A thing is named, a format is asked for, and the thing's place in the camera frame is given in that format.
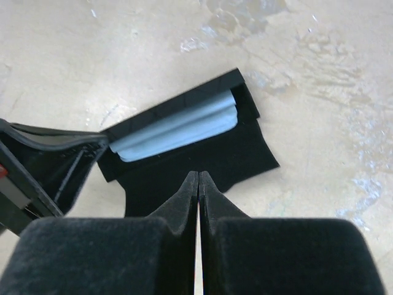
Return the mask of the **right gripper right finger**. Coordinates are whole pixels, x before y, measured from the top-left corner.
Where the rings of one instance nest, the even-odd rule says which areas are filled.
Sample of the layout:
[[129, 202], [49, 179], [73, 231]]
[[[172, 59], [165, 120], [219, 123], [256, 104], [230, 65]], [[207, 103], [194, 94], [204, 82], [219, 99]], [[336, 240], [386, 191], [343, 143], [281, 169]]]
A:
[[252, 218], [199, 175], [205, 294], [384, 294], [357, 227], [344, 219]]

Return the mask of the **light blue cleaning cloth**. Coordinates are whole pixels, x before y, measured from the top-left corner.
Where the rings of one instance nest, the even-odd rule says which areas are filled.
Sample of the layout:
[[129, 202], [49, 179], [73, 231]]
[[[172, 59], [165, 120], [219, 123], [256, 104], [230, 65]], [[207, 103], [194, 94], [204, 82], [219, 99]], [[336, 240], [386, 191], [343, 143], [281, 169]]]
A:
[[233, 129], [238, 123], [236, 101], [227, 90], [194, 106], [129, 132], [109, 147], [124, 162], [134, 162], [196, 143]]

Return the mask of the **black glasses case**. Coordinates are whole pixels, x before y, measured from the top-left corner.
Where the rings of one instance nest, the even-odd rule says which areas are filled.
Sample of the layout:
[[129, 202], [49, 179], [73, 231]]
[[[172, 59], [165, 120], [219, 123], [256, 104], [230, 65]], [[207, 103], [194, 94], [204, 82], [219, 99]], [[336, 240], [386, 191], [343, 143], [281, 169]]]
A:
[[111, 143], [124, 139], [159, 119], [185, 110], [213, 95], [229, 91], [236, 102], [238, 123], [231, 130], [135, 162], [123, 161], [107, 150], [98, 166], [107, 182], [125, 190], [126, 217], [151, 214], [181, 186], [190, 171], [207, 171], [221, 192], [233, 185], [279, 167], [266, 144], [259, 111], [239, 69], [235, 68], [191, 90], [102, 131]]

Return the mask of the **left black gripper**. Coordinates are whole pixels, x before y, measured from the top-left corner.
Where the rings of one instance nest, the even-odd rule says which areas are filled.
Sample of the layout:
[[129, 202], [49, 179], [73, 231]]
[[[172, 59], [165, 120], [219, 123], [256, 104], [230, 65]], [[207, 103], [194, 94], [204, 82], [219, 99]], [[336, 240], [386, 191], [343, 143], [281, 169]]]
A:
[[36, 219], [66, 214], [108, 146], [97, 132], [1, 120], [1, 226], [20, 235]]

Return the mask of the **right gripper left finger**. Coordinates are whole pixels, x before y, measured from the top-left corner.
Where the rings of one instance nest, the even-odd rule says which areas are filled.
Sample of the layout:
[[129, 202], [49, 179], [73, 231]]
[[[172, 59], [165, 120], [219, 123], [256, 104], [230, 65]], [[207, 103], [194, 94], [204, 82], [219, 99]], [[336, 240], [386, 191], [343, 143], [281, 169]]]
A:
[[21, 234], [2, 294], [193, 294], [198, 173], [141, 218], [43, 218]]

